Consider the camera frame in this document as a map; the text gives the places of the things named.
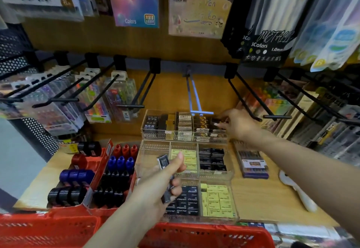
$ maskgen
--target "wooden counter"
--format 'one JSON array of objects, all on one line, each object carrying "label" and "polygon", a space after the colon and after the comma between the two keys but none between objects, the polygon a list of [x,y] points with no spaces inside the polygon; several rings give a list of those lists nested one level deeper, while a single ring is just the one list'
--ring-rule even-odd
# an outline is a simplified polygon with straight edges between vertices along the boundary
[{"label": "wooden counter", "polygon": [[[111,138],[113,142],[140,141],[139,136],[95,135],[95,140]],[[267,156],[269,179],[244,179],[232,146],[229,145],[235,176],[232,179],[233,196],[242,221],[297,223],[302,225],[337,226],[338,224],[322,209],[308,212],[291,187],[282,184],[278,178],[279,168]],[[59,174],[70,165],[72,155],[56,152],[40,171],[24,194],[15,204],[17,209],[44,210],[47,194],[59,181]]]}]

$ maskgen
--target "gray floor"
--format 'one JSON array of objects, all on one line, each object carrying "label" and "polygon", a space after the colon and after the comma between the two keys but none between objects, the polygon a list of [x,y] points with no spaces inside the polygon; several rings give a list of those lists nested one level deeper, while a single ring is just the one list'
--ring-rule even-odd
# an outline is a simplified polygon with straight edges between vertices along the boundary
[{"label": "gray floor", "polygon": [[11,197],[20,198],[45,165],[44,159],[11,123],[0,118],[0,192],[3,191],[0,206],[12,204]]}]

